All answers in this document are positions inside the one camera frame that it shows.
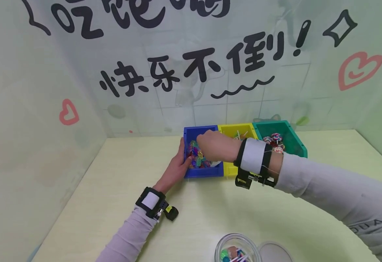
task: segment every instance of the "green bin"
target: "green bin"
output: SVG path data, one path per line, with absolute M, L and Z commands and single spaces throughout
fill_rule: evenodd
M 262 140 L 263 137 L 270 136 L 273 133 L 280 133 L 284 140 L 285 152 L 298 155 L 300 157 L 307 157 L 307 148 L 301 142 L 300 138 L 295 134 L 288 121 L 271 121 L 252 123 L 258 138 Z

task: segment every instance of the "exclamation mark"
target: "exclamation mark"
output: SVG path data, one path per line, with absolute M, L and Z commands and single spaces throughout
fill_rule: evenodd
M 307 33 L 309 32 L 309 29 L 310 29 L 310 25 L 311 25 L 311 21 L 306 20 L 306 21 L 304 21 L 303 25 L 301 26 L 300 33 L 298 34 L 297 43 L 295 44 L 295 46 L 297 48 L 301 48 L 303 46 L 304 41 L 305 41 L 306 36 L 307 36 Z M 300 55 L 300 53 L 301 53 L 301 50 L 296 49 L 293 52 L 293 56 L 298 57 Z

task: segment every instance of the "jar lid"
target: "jar lid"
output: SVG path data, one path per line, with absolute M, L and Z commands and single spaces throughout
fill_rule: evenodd
M 277 242 L 264 242 L 259 247 L 262 262 L 293 262 L 290 253 Z

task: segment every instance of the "wavy line drawing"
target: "wavy line drawing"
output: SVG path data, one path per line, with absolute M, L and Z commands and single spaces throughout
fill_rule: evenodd
M 35 22 L 34 21 L 34 13 L 33 13 L 33 10 L 31 8 L 31 6 L 29 5 L 28 1 L 27 0 L 22 0 L 22 2 L 24 3 L 25 5 L 25 8 L 27 9 L 28 11 L 28 15 L 29 15 L 29 24 L 32 25 L 33 27 L 38 27 L 40 28 L 41 30 L 43 30 L 48 36 L 51 35 L 51 32 L 50 30 L 48 30 L 48 28 L 45 26 L 45 25 L 42 25 L 38 22 Z
M 216 96 L 214 94 L 211 94 L 211 97 L 214 99 L 220 99 L 225 95 L 234 96 L 235 94 L 237 94 L 238 92 L 240 92 L 242 90 L 251 91 L 251 90 L 255 89 L 255 87 L 257 87 L 258 85 L 260 85 L 260 86 L 268 85 L 274 79 L 275 79 L 274 75 L 266 82 L 262 82 L 261 80 L 257 79 L 252 87 L 247 87 L 247 86 L 241 85 L 241 86 L 239 86 L 239 88 L 236 91 L 230 92 L 228 90 L 225 90 L 225 91 L 223 91 L 223 93 L 220 96 Z

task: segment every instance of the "yellow bin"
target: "yellow bin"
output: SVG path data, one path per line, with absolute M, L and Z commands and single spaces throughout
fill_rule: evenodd
M 246 138 L 255 138 L 258 139 L 255 129 L 252 123 L 246 124 L 222 124 L 218 125 L 219 132 L 227 135 L 228 137 L 235 138 L 238 136 L 238 133 Z M 224 162 L 224 176 L 237 176 L 237 167 L 233 163 Z

